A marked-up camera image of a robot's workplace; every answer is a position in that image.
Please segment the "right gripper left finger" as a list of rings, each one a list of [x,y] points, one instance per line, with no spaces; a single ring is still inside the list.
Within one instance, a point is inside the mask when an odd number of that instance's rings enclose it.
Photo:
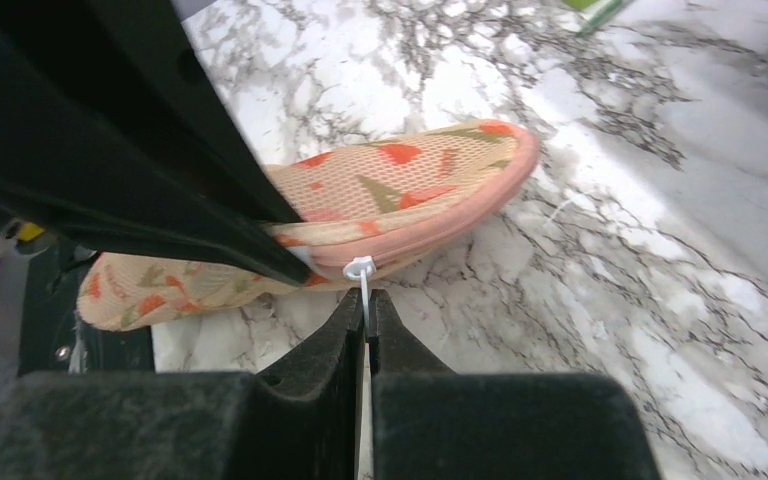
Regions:
[[[0,479],[353,479],[362,295],[260,373],[23,377],[0,399]]]

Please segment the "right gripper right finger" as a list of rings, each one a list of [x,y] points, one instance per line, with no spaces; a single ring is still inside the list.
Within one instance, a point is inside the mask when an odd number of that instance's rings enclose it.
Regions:
[[[378,479],[657,479],[637,410],[593,373],[458,374],[369,301]]]

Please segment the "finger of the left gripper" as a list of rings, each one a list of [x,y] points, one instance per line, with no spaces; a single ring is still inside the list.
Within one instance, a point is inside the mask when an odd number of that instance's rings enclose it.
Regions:
[[[298,286],[299,214],[225,109],[170,1],[0,1],[0,241],[218,263]]]

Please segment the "white zipper pull tie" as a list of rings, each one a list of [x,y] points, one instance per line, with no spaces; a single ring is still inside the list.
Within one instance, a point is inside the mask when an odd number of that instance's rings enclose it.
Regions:
[[[370,288],[370,279],[376,271],[377,267],[372,256],[355,257],[343,268],[343,276],[348,280],[358,283],[360,286],[366,343],[369,349],[370,370],[372,374],[376,374],[379,368],[377,360],[378,332],[376,320],[371,313],[372,290]]]

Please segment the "floral mesh laundry bag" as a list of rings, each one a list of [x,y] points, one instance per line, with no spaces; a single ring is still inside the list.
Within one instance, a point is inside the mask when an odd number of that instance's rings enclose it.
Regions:
[[[538,157],[533,133],[480,120],[269,165],[267,176],[302,217],[269,233],[311,266],[309,289],[348,289],[358,282],[345,271],[354,260],[370,258],[383,277],[498,212]],[[104,253],[80,287],[77,312],[96,328],[127,331],[290,290],[227,265]]]

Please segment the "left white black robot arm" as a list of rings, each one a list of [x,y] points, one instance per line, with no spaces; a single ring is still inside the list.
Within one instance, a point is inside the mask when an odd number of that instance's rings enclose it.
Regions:
[[[0,1],[0,254],[20,229],[61,261],[29,279],[22,340],[59,316],[101,324],[74,260],[122,253],[239,267],[299,286],[311,269],[268,227],[300,221],[202,66],[172,1]]]

